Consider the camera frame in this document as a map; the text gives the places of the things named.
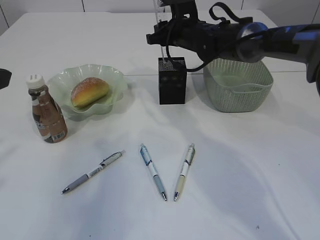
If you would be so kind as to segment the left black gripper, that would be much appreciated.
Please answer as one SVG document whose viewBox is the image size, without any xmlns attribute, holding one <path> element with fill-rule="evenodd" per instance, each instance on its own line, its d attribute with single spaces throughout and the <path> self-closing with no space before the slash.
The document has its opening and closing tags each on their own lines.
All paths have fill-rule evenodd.
<svg viewBox="0 0 320 240">
<path fill-rule="evenodd" d="M 0 69 L 0 89 L 4 89 L 9 86 L 12 77 L 12 72 L 7 69 Z"/>
</svg>

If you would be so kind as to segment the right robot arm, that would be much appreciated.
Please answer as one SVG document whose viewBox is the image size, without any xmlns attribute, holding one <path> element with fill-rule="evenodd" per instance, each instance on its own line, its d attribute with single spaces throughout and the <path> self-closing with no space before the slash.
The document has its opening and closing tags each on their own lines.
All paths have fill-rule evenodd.
<svg viewBox="0 0 320 240">
<path fill-rule="evenodd" d="M 171 20 L 155 25 L 146 41 L 149 45 L 196 53 L 202 64 L 196 68 L 179 67 L 181 71 L 197 72 L 218 58 L 256 63 L 268 57 L 305 64 L 307 82 L 320 85 L 319 24 L 268 28 L 261 22 L 210 24 Z"/>
</svg>

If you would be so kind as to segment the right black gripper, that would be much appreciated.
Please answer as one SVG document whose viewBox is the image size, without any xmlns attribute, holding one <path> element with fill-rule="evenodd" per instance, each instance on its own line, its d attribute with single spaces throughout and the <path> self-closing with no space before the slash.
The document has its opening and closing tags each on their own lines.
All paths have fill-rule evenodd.
<svg viewBox="0 0 320 240">
<path fill-rule="evenodd" d="M 213 56 L 212 24 L 205 21 L 162 21 L 154 26 L 154 33 L 146 35 L 149 45 L 173 46 L 195 52 L 200 58 Z"/>
</svg>

